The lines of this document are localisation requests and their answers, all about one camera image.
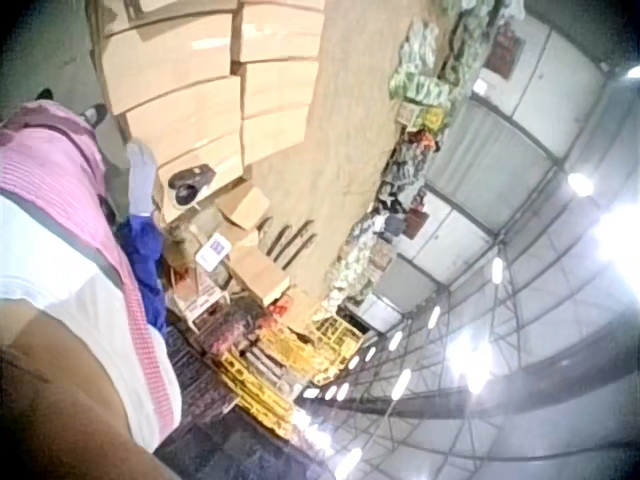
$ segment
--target concrete floor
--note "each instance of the concrete floor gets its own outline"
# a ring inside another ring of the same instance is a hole
[[[291,270],[294,280],[311,294],[326,294],[325,272],[373,200],[397,137],[397,102],[388,98],[388,80],[411,19],[420,15],[438,20],[432,3],[439,2],[327,0],[306,141],[254,166],[253,181],[271,200],[272,233],[287,224],[297,228],[315,220],[315,246]],[[442,51],[448,31],[438,23]],[[45,86],[76,111],[101,101],[89,50],[84,2],[39,2],[2,55],[0,115],[6,118]],[[114,119],[99,128],[98,139],[110,160],[126,168]],[[110,187],[122,210],[126,175]]]

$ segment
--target warehouse ceiling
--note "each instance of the warehouse ceiling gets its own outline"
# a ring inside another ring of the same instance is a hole
[[[481,75],[488,93],[427,171],[425,228],[362,307],[381,334],[333,383],[344,400],[303,404],[332,470],[362,449],[350,479],[624,478],[640,461],[639,90],[538,20],[521,28],[543,41],[519,100]]]

